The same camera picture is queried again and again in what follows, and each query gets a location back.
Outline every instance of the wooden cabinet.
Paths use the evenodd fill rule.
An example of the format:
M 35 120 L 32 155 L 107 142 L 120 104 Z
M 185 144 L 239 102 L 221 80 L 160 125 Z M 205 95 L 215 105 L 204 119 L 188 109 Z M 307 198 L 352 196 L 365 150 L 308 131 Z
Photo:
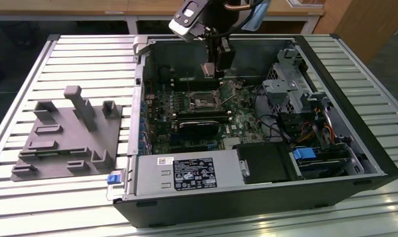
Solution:
M 398 29 L 398 0 L 327 0 L 315 34 L 336 33 L 368 63 Z
M 0 0 L 0 14 L 125 14 L 128 0 Z

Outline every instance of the cable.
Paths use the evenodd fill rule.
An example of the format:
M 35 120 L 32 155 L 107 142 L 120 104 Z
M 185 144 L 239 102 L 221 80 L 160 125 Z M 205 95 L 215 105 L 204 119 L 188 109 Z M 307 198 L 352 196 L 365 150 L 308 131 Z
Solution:
M 252 5 L 252 9 L 251 9 L 251 14 L 247 16 L 247 18 L 244 19 L 244 21 L 236 26 L 233 27 L 229 31 L 227 31 L 225 33 L 221 33 L 221 34 L 216 34 L 216 35 L 209 35 L 209 38 L 224 38 L 227 36 L 229 36 L 232 33 L 235 33 L 237 30 L 241 29 L 243 26 L 245 26 L 245 24 L 252 20 L 253 18 L 253 15 L 255 15 L 255 9 L 256 9 L 256 6 L 259 4 L 263 3 L 264 0 L 257 0 Z

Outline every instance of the blue latch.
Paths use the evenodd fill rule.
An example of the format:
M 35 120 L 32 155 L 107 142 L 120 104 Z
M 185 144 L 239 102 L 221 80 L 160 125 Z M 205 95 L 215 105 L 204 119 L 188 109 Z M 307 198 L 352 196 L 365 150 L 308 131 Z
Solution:
M 107 183 L 111 184 L 119 184 L 121 183 L 121 174 L 111 174 L 107 178 Z
M 316 154 L 313 148 L 297 148 L 293 152 L 293 156 L 296 159 L 313 159 L 316 158 Z

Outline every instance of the white sticker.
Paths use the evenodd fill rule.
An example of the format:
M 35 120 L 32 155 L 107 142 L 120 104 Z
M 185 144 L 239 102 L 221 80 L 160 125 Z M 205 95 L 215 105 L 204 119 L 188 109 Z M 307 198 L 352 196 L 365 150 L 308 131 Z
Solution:
M 106 11 L 106 14 L 124 14 L 124 11 Z
M 159 157 L 159 165 L 161 164 L 172 164 L 173 157 Z

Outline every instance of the metal bracket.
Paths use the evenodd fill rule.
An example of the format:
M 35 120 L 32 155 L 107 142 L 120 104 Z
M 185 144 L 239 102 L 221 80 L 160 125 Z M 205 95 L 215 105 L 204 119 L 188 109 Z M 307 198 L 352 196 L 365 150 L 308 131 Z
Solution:
M 139 35 L 135 37 L 135 40 L 133 40 L 133 52 L 135 52 L 135 55 L 139 56 L 141 54 L 144 54 L 145 52 L 149 51 L 149 48 L 148 48 L 148 36 L 145 35 Z

